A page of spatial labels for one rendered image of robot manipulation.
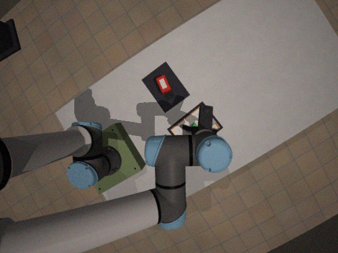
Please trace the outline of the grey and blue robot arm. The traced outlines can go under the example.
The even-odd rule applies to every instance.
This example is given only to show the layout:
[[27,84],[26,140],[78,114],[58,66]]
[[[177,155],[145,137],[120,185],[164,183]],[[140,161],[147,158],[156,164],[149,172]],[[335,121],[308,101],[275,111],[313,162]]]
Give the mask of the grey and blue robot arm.
[[[0,218],[0,253],[82,253],[157,224],[180,228],[187,209],[185,166],[219,173],[232,161],[229,144],[212,132],[212,119],[213,107],[201,105],[195,134],[147,139],[154,189],[28,220]],[[78,189],[119,170],[121,156],[103,147],[100,123],[74,122],[66,131],[0,137],[0,190],[13,177],[69,156],[67,178]]]

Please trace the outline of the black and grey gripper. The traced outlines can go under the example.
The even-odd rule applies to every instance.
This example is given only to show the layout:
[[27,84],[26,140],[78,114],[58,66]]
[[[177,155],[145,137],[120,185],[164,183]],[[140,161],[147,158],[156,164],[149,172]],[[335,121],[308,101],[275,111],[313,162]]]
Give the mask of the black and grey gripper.
[[[180,128],[183,130],[183,135],[195,134],[198,131],[196,126],[187,126],[185,124],[181,124]],[[212,132],[217,134],[217,129],[213,128]]]

